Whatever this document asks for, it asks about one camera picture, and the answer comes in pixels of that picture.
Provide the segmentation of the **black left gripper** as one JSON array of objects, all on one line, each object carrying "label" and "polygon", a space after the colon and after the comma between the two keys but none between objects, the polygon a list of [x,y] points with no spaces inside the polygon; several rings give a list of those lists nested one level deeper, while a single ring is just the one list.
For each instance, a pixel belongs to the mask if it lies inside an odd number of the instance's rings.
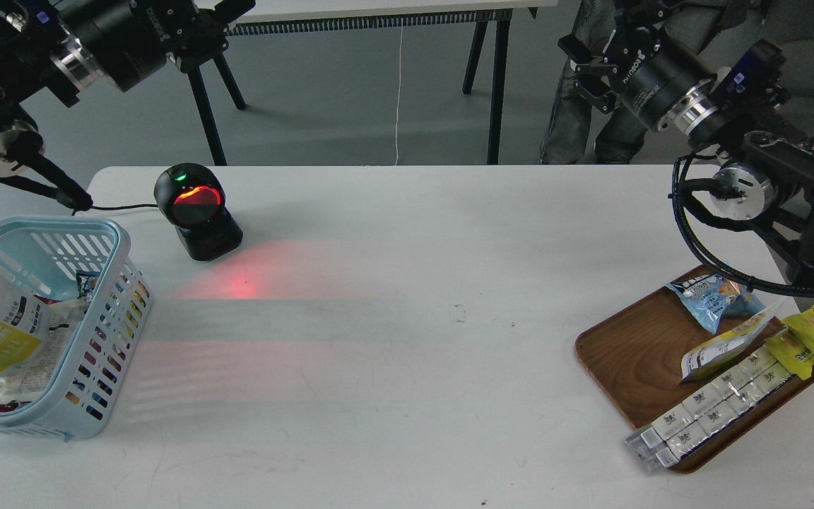
[{"label": "black left gripper", "polygon": [[171,60],[190,74],[227,48],[229,26],[255,1],[80,1],[59,14],[66,36],[51,60],[77,93],[100,78],[122,91]]}]

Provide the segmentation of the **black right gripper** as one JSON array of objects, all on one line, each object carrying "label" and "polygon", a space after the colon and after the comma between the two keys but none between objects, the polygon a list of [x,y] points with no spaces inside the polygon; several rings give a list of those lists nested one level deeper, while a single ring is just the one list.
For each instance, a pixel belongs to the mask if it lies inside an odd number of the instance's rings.
[{"label": "black right gripper", "polygon": [[717,74],[658,26],[682,4],[615,1],[615,30],[595,56],[572,34],[559,39],[574,67],[574,92],[603,114],[621,102],[649,130],[715,135],[721,107],[709,94]]}]

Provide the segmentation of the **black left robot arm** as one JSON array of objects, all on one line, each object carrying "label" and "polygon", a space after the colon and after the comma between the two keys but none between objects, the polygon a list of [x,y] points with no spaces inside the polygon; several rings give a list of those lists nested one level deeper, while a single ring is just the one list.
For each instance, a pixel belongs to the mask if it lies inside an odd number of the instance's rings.
[{"label": "black left robot arm", "polygon": [[22,102],[46,89],[65,106],[106,78],[126,91],[171,61],[186,74],[214,162],[223,148],[200,68],[214,62],[236,107],[244,100],[223,57],[228,29],[252,1],[0,1],[0,183],[49,197],[74,211],[93,200],[45,157],[37,123]]}]

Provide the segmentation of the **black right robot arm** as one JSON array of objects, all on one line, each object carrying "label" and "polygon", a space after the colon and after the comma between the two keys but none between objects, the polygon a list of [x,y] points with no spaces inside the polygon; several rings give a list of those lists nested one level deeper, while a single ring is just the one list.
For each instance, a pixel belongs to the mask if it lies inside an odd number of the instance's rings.
[{"label": "black right robot arm", "polygon": [[[690,154],[674,167],[669,197],[692,253],[711,270],[762,292],[814,298],[814,140],[777,113],[785,62],[753,43],[723,77],[666,32],[681,1],[615,1],[607,45],[573,35],[559,48],[574,64],[574,92],[600,112],[626,107],[653,131],[677,129]],[[787,264],[787,283],[733,269],[697,239],[688,216],[711,228],[752,231]]]}]

